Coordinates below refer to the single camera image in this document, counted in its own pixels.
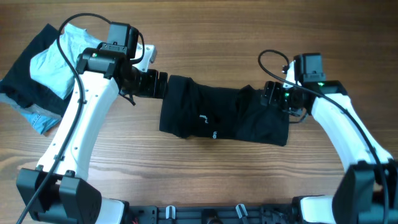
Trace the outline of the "black polo shirt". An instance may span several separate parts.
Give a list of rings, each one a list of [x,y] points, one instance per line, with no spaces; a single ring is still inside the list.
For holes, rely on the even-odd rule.
[[[180,138],[197,136],[284,146],[289,116],[261,105],[261,91],[200,85],[172,75],[162,102],[160,131]]]

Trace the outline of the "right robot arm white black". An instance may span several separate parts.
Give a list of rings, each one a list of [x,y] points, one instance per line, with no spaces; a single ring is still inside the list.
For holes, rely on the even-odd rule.
[[[339,81],[303,86],[268,81],[261,103],[289,113],[308,110],[345,170],[334,195],[295,199],[295,222],[397,223],[397,162],[364,127]]]

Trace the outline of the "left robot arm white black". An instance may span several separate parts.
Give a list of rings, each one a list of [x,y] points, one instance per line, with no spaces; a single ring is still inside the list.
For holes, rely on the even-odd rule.
[[[68,108],[51,145],[34,169],[21,169],[17,189],[24,215],[46,223],[127,223],[129,204],[103,197],[87,181],[91,154],[118,96],[162,98],[167,74],[149,68],[157,51],[138,45],[134,54],[106,44],[79,56]]]

